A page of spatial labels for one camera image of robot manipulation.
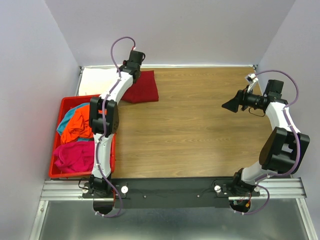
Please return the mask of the dark red t shirt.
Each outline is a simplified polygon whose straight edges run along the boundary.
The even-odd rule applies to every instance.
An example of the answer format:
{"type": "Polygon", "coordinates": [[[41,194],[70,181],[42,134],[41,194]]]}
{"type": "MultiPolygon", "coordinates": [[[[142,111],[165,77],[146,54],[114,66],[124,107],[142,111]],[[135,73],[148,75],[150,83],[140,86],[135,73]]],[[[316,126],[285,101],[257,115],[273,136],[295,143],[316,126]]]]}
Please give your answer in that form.
{"type": "Polygon", "coordinates": [[[159,93],[154,71],[142,71],[140,78],[128,88],[121,100],[131,104],[158,102],[159,93]]]}

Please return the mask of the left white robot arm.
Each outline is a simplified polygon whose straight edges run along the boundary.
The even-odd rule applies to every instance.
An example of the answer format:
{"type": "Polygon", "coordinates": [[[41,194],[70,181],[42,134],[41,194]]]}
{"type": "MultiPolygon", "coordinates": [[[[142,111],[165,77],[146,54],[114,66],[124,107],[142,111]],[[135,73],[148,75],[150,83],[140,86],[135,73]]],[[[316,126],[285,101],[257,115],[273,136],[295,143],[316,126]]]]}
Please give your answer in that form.
{"type": "Polygon", "coordinates": [[[145,57],[145,53],[131,50],[128,60],[119,67],[121,76],[116,75],[108,89],[89,102],[89,126],[94,140],[94,164],[89,186],[101,198],[107,197],[113,189],[110,185],[110,158],[113,137],[120,124],[118,102],[141,76],[145,57]]]}

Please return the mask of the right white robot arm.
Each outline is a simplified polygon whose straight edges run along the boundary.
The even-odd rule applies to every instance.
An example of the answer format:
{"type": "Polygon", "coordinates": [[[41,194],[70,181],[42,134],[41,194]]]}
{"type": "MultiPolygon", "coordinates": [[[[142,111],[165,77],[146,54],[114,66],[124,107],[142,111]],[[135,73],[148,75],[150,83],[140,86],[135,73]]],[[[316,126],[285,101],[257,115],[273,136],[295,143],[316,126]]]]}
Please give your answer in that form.
{"type": "Polygon", "coordinates": [[[233,113],[247,108],[262,110],[270,121],[272,133],[262,147],[258,161],[234,174],[229,190],[236,196],[253,192],[258,183],[267,178],[295,173],[310,143],[310,137],[295,126],[288,101],[282,98],[284,83],[270,79],[263,95],[257,95],[253,88],[258,78],[250,74],[246,79],[246,88],[238,90],[234,98],[222,104],[222,108],[233,113]]]}

